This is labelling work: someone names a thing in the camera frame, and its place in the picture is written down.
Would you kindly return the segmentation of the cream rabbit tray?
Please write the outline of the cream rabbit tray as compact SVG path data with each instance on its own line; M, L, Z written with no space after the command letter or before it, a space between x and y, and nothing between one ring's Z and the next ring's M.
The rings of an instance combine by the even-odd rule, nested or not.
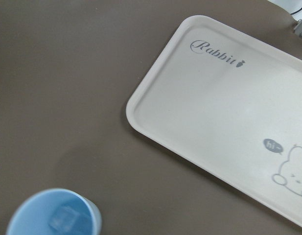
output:
M126 116L141 134L302 227L302 60L191 16Z

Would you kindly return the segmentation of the light blue plastic cup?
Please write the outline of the light blue plastic cup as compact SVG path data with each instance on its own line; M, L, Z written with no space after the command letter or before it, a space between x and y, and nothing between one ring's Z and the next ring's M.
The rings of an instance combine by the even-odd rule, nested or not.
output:
M99 235L98 207L80 194L51 188L26 199L13 214L7 235Z

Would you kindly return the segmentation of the clear ice cube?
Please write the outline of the clear ice cube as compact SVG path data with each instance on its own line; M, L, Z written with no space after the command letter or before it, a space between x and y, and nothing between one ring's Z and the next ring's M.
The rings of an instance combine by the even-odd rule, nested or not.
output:
M72 233L80 213L69 206L59 207L50 217L48 225L55 234Z

